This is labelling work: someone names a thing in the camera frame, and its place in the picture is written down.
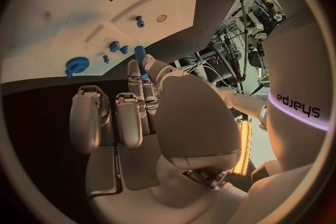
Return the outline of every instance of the purple light strip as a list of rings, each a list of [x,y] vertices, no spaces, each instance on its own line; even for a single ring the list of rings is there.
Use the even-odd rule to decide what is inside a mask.
[[[308,124],[308,125],[310,125],[310,126],[313,126],[313,127],[317,128],[317,129],[320,129],[320,130],[329,130],[329,126],[324,126],[324,125],[320,125],[320,124],[318,124],[318,123],[311,122],[311,121],[309,121],[309,120],[307,120],[307,119],[305,119],[305,118],[302,118],[302,117],[300,117],[300,116],[298,116],[298,115],[295,115],[294,113],[292,113],[292,112],[288,111],[287,109],[283,108],[282,106],[280,106],[280,105],[275,101],[275,99],[272,97],[272,95],[271,95],[270,93],[269,93],[269,95],[268,95],[268,100],[269,100],[269,101],[270,101],[270,102],[271,102],[277,109],[281,110],[282,112],[286,113],[287,115],[289,115],[289,116],[291,116],[291,117],[293,117],[293,118],[295,118],[295,119],[297,119],[297,120],[299,120],[299,121],[301,121],[301,122],[303,122],[303,123],[306,123],[306,124]]]

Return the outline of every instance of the white panel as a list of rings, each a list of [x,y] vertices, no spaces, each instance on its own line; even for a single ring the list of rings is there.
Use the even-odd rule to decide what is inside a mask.
[[[191,27],[195,2],[11,0],[1,18],[0,45],[7,47],[1,82],[65,76],[66,63],[73,57],[90,61],[75,76],[102,75],[131,56],[135,46],[148,46]],[[167,18],[158,22],[161,15]],[[144,28],[137,27],[135,16],[143,17]],[[109,51],[109,42],[115,39],[121,47],[129,46],[128,54]],[[109,64],[104,63],[104,54]]]

